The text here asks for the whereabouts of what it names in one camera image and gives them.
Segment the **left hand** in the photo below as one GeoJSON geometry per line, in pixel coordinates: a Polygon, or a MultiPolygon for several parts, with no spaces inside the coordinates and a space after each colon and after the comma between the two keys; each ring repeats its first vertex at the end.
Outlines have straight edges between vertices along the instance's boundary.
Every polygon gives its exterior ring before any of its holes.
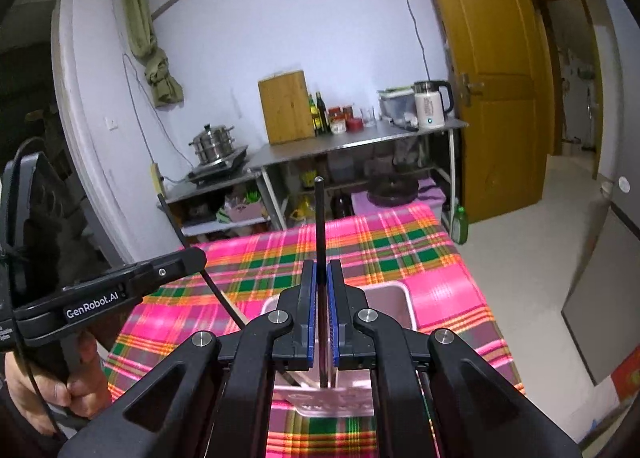
{"type": "Polygon", "coordinates": [[[37,367],[32,367],[32,372],[28,372],[26,365],[13,352],[4,356],[10,399],[17,412],[39,434],[52,436],[55,430],[29,376],[34,378],[46,404],[70,408],[76,416],[93,419],[111,405],[111,393],[101,367],[98,341],[90,332],[84,331],[78,337],[77,351],[80,366],[66,382],[37,367]]]}

